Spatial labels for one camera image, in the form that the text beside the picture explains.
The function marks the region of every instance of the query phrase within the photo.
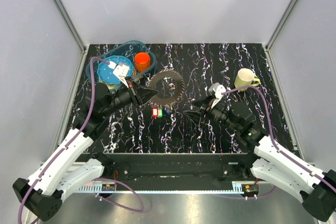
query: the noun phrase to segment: plastic bin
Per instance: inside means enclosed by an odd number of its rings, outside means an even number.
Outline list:
[[[125,44],[122,44],[116,48],[111,49],[110,51],[106,52],[105,54],[101,55],[99,58],[101,59],[105,59],[107,57],[110,57],[112,55],[116,55],[116,56],[124,56],[126,58],[128,58],[134,68],[134,57],[136,54],[140,53],[140,52],[146,52],[147,54],[149,54],[150,58],[151,58],[151,66],[149,68],[147,68],[145,71],[141,72],[141,73],[137,73],[134,77],[133,80],[134,81],[139,81],[143,76],[147,76],[150,74],[153,74],[155,71],[155,67],[156,67],[156,56],[154,53],[150,52],[150,50],[146,47],[146,45],[140,41],[136,41],[136,40],[132,40],[132,41],[128,41]],[[93,63],[93,71],[94,71],[94,75],[95,75],[95,83],[99,82],[99,77],[97,75],[97,70],[98,70],[98,64],[100,62],[98,61],[94,61]],[[90,74],[90,64],[86,65],[85,68],[85,73],[89,79],[89,82],[91,82],[91,74]],[[119,88],[121,85],[118,85],[117,87],[110,89],[110,91],[116,90],[117,88]]]

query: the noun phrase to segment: circular saw blade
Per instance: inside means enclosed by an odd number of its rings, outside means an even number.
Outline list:
[[[154,96],[151,101],[158,105],[170,105],[176,101],[178,101],[184,91],[184,81],[182,76],[174,71],[174,70],[163,70],[157,74],[155,74],[149,81],[148,87],[151,89],[156,89],[156,84],[164,78],[172,78],[176,82],[175,92],[169,98],[160,98],[157,95]]]

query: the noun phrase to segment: black marble table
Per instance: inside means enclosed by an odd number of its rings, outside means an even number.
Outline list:
[[[117,45],[90,45],[86,64],[93,56],[100,56]],[[207,95],[207,89],[219,82],[226,89],[233,88],[240,68],[252,69],[261,80],[259,86],[267,100],[276,139],[293,151],[286,120],[272,80],[270,68],[261,44],[148,44],[156,54],[156,71],[173,69],[185,80],[182,99],[172,105],[173,113],[154,119],[153,104],[142,109],[130,105],[113,114],[110,124],[87,152],[104,153],[235,153],[241,152],[234,140],[234,132],[208,121],[202,127],[194,125],[182,114],[192,109],[191,101]],[[169,93],[167,83],[162,92]],[[91,84],[83,71],[68,121],[69,130],[84,106],[84,97]],[[230,94],[226,102],[245,101],[260,127],[268,131],[265,108],[253,90]]]

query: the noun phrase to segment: orange cup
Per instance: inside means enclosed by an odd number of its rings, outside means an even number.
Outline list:
[[[151,66],[151,57],[145,52],[140,52],[134,57],[135,68],[139,73]]]

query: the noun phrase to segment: yellow mug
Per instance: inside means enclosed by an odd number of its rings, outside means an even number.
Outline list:
[[[255,77],[252,70],[248,68],[242,68],[238,71],[236,80],[235,80],[235,87],[239,88],[245,85],[251,86],[258,86],[260,84],[260,80]],[[245,91],[247,88],[240,89],[238,92]]]

